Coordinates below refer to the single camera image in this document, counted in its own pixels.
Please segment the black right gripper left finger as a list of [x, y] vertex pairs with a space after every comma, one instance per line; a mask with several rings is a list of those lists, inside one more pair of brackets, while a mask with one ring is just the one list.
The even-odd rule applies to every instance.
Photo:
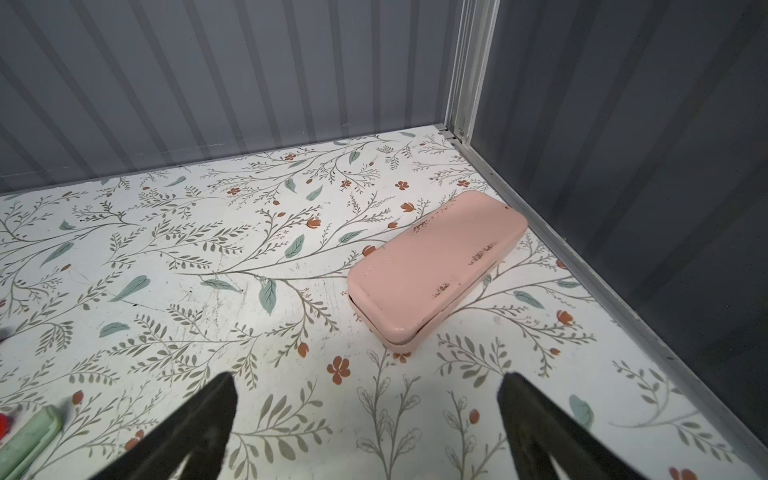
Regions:
[[216, 479], [236, 415], [234, 377], [223, 372], [96, 479]]

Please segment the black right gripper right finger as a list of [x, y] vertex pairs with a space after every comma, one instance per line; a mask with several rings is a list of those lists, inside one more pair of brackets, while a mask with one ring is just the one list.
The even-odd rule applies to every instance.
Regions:
[[520, 479], [641, 479], [524, 376], [504, 375], [497, 402]]

